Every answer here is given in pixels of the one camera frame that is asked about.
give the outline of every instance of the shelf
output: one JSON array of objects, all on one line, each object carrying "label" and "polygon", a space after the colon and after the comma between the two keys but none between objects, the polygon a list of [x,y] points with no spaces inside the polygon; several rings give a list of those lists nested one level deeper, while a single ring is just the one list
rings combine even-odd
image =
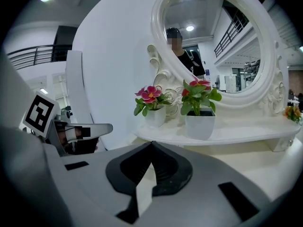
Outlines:
[{"label": "shelf", "polygon": [[209,140],[194,140],[186,136],[184,117],[168,120],[160,128],[140,125],[134,134],[144,140],[158,141],[173,145],[204,146],[224,145],[257,140],[294,136],[300,125],[279,117],[234,119],[217,117],[214,131]]}]

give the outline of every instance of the black railing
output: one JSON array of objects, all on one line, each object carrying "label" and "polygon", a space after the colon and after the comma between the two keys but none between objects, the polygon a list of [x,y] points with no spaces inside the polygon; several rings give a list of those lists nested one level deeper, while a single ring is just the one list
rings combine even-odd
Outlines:
[{"label": "black railing", "polygon": [[51,44],[34,46],[8,54],[13,66],[18,70],[47,62],[66,61],[70,44]]},{"label": "black railing", "polygon": [[245,15],[238,10],[221,41],[214,50],[216,57],[218,57],[224,51],[224,49],[234,40],[234,38],[242,31],[248,22],[249,20],[245,17]]}]

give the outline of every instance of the red flower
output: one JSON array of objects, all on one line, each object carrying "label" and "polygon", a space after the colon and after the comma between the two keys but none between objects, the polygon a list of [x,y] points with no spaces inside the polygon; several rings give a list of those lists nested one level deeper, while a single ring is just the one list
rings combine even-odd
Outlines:
[{"label": "red flower", "polygon": [[144,90],[145,90],[145,87],[141,88],[141,90],[140,90],[139,92],[135,93],[135,94],[136,94],[137,96],[141,96],[142,93],[144,92]]},{"label": "red flower", "polygon": [[202,86],[206,86],[206,90],[212,89],[210,82],[206,81],[206,80],[199,81],[198,79],[195,79],[195,81],[192,81],[189,85],[191,85],[191,86],[202,85]]},{"label": "red flower", "polygon": [[147,90],[142,92],[141,97],[144,99],[144,102],[150,104],[156,100],[156,97],[161,95],[161,91],[156,87],[149,86]]},{"label": "red flower", "polygon": [[189,92],[186,89],[183,89],[182,96],[187,96],[187,94],[189,94]]}]

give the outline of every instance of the black shirt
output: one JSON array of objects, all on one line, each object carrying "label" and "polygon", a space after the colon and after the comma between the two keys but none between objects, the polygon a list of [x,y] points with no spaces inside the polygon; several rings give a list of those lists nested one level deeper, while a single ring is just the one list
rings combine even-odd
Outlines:
[{"label": "black shirt", "polygon": [[196,77],[197,76],[202,76],[205,74],[205,70],[203,68],[202,62],[200,60],[199,55],[197,54],[197,52],[192,51],[192,54],[194,56],[194,62],[197,63],[199,66],[196,66],[191,59],[189,58],[188,54],[186,53],[186,51],[184,51],[184,54],[181,56],[178,56],[179,60],[183,63],[183,65],[185,65],[185,67],[192,72]]}]

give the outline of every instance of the white flower pot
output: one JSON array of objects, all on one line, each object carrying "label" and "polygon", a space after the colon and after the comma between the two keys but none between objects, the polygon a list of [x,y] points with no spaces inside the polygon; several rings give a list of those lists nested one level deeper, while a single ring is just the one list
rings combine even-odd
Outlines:
[{"label": "white flower pot", "polygon": [[162,107],[156,111],[149,110],[145,117],[146,123],[153,127],[160,127],[164,124],[166,118],[166,109]]},{"label": "white flower pot", "polygon": [[187,136],[196,140],[208,140],[214,130],[216,116],[211,108],[201,108],[201,111],[209,111],[212,116],[185,116]]}]

